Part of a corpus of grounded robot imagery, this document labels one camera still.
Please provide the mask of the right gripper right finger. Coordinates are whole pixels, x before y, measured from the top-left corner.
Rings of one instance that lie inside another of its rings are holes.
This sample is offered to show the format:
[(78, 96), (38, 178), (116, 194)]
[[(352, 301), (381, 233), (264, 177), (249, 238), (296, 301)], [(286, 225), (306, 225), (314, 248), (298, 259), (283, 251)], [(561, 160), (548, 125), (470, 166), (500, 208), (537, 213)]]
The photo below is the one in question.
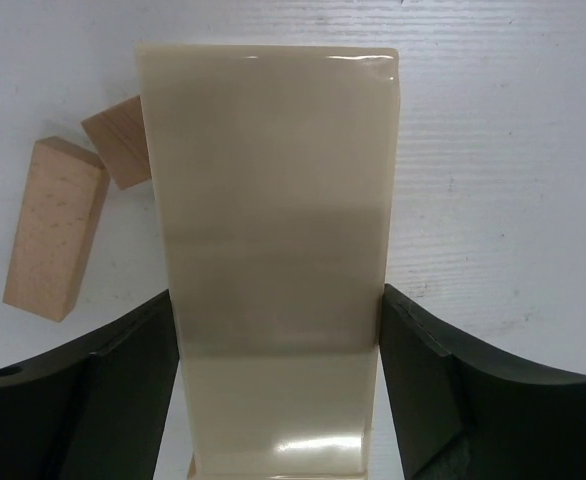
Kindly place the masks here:
[(586, 375), (490, 345), (391, 285), (380, 354), (407, 479), (586, 479)]

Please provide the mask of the long light wood block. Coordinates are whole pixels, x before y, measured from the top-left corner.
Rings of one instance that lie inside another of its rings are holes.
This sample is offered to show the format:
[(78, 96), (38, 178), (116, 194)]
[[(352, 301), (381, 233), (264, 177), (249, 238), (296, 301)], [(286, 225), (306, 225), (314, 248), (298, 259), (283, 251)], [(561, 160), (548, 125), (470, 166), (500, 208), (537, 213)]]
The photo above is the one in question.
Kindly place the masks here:
[(110, 176), (57, 136), (34, 143), (3, 302), (60, 322), (75, 307)]

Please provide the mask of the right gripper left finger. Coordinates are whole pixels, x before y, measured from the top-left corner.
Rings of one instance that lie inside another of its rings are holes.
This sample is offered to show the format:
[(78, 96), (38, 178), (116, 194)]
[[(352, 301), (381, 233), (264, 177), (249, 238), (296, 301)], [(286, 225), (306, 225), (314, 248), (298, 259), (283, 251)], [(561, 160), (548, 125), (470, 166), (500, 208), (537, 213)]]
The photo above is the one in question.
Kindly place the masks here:
[(179, 361), (163, 292), (0, 369), (0, 479), (150, 479)]

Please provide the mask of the cream plastic drawer box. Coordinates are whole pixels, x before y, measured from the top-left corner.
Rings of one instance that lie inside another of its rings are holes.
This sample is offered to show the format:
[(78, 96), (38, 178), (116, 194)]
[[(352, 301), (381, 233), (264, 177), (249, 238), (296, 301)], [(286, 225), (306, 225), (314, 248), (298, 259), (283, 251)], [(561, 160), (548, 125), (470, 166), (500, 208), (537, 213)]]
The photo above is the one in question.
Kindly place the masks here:
[(136, 60), (197, 477), (366, 478), (398, 52)]

